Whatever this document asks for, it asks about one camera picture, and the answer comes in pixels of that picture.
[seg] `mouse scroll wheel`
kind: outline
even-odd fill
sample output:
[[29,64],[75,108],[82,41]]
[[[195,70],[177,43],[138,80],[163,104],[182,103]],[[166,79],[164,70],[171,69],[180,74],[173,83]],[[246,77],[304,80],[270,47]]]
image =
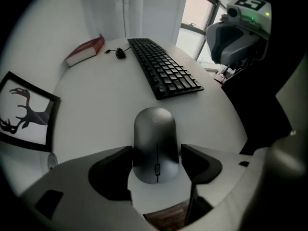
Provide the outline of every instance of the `mouse scroll wheel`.
[[155,175],[160,175],[160,164],[155,164]]

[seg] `deer illustration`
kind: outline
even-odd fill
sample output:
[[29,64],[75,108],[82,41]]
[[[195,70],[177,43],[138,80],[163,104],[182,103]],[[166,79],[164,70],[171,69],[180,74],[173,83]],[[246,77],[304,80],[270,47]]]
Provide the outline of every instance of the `deer illustration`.
[[9,119],[5,121],[5,120],[2,120],[0,117],[0,127],[2,128],[3,131],[10,132],[11,134],[15,134],[19,126],[22,123],[24,123],[22,128],[28,127],[30,122],[33,122],[39,125],[45,125],[45,126],[48,124],[49,115],[51,112],[53,101],[49,101],[44,112],[35,112],[29,106],[30,92],[27,89],[15,88],[15,89],[10,90],[10,93],[18,94],[18,95],[26,97],[26,105],[18,105],[18,107],[25,108],[27,113],[25,117],[16,116],[16,118],[20,120],[16,126],[12,126]]

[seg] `wooden floor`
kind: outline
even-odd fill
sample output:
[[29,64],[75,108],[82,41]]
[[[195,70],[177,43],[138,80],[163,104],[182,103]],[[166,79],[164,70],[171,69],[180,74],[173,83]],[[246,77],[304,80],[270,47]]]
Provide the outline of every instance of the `wooden floor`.
[[157,212],[144,214],[144,218],[160,231],[176,231],[185,226],[189,199]]

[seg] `desk surface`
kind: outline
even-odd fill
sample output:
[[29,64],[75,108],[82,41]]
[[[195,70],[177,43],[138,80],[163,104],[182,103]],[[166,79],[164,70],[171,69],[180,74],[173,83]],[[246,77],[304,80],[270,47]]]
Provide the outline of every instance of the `desk surface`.
[[127,39],[106,42],[97,56],[69,68],[55,89],[54,94],[62,99],[53,139],[60,163],[133,145],[135,117],[148,107],[162,107],[172,113],[179,147],[186,143],[240,152],[247,136],[223,90],[181,49],[156,43],[185,66],[205,90],[158,101],[131,50],[126,51],[126,59],[117,59],[114,51],[104,53],[128,48]]

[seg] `window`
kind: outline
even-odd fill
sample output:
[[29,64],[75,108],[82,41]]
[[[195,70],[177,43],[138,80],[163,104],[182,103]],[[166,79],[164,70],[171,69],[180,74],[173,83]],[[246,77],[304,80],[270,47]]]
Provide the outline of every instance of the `window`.
[[186,0],[177,46],[203,67],[214,63],[205,47],[205,30],[225,13],[218,0]]

